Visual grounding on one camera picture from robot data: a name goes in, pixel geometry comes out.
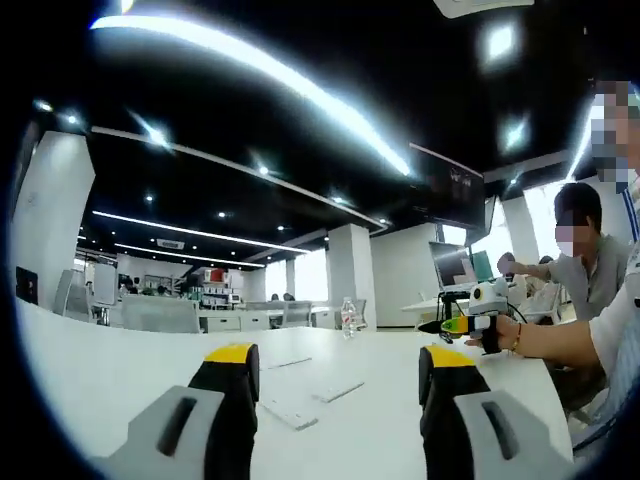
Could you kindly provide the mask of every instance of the water bottle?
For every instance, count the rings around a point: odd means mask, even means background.
[[[344,297],[340,316],[342,317],[342,334],[344,338],[352,338],[356,331],[358,311],[350,297]]]

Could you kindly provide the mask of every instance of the bracelet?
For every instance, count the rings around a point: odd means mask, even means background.
[[[518,324],[518,335],[516,335],[516,340],[515,342],[513,342],[513,345],[511,345],[511,348],[509,349],[512,352],[516,352],[516,348],[518,348],[518,344],[520,343],[520,334],[522,333],[522,324],[519,323]]]

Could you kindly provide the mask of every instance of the black ceiling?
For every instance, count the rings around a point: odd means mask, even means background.
[[[269,52],[363,113],[412,172],[420,171],[425,157],[409,142],[480,172],[569,148],[593,79],[622,71],[625,59],[611,52],[630,54],[626,43],[609,47],[620,41],[620,30],[628,33],[624,26],[602,20],[602,12],[578,0],[537,0],[532,7],[458,19],[443,17],[431,0],[392,6],[344,0],[210,3],[138,0],[130,14],[171,12]],[[222,259],[247,258],[264,248],[160,233],[96,217],[93,210],[278,244],[348,222],[377,228],[208,160],[89,130],[143,134],[131,112],[162,127],[172,142],[252,168],[260,159],[282,180],[324,197],[341,196],[374,219],[388,218],[391,230],[424,221],[408,213],[406,200],[419,175],[404,177],[310,102],[247,66],[158,34],[88,30],[95,19],[114,13],[109,3],[84,11],[74,6],[67,27],[58,25],[42,46],[33,79],[39,97],[58,110],[73,108],[83,119],[96,171],[83,224],[105,251],[121,251],[113,246],[115,238],[157,248],[149,242],[157,237]],[[627,17],[621,21],[629,22]],[[519,27],[519,54],[506,68],[483,71],[481,32],[507,21]],[[45,117],[50,127],[61,128],[54,116]],[[501,153],[502,125],[521,117],[529,121],[529,143]],[[559,169],[548,174],[561,175]],[[148,193],[151,204],[144,200]],[[219,211],[229,216],[220,219]],[[301,247],[323,244],[319,236]]]

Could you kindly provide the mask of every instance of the green object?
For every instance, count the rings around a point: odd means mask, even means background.
[[[476,272],[476,278],[478,282],[486,282],[493,278],[493,272],[491,271],[491,262],[489,262],[489,256],[487,252],[482,251],[474,253],[473,257],[473,270]]]

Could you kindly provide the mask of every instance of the white shirt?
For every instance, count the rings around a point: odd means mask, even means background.
[[[607,377],[613,373],[622,333],[635,318],[634,301],[640,297],[640,242],[636,243],[627,263],[626,277],[611,305],[589,322],[591,341]]]

